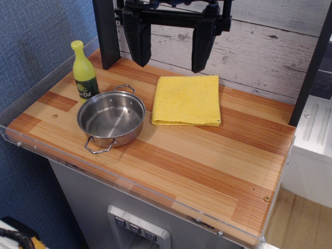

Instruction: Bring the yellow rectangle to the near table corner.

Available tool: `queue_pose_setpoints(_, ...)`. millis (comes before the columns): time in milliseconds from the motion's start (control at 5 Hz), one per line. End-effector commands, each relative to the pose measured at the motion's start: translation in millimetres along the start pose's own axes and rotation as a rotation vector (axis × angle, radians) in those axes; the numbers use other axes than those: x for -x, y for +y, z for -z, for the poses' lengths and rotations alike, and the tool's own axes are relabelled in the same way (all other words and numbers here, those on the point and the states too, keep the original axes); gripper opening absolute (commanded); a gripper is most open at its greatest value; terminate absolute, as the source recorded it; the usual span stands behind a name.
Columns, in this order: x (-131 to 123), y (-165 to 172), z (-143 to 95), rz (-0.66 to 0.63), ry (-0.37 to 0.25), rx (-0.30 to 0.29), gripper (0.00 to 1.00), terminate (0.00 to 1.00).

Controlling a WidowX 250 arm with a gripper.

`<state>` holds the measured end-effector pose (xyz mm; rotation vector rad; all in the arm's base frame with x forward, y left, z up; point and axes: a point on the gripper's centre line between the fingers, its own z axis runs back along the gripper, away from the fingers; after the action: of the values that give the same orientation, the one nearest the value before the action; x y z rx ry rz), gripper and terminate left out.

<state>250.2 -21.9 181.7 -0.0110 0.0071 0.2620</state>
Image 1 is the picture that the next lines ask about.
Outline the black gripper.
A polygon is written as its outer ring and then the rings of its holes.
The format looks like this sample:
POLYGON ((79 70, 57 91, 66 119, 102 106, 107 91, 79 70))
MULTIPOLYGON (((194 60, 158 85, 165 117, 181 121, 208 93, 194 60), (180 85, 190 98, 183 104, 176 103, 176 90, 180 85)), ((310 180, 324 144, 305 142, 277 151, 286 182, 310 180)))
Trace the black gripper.
POLYGON ((191 70, 198 73, 205 69, 209 59, 215 32, 229 31, 232 1, 206 1, 201 13, 161 10, 168 4, 190 5, 193 1, 123 1, 114 10, 115 19, 123 25, 132 60, 144 67, 151 57, 151 24, 195 28, 193 31, 191 70))

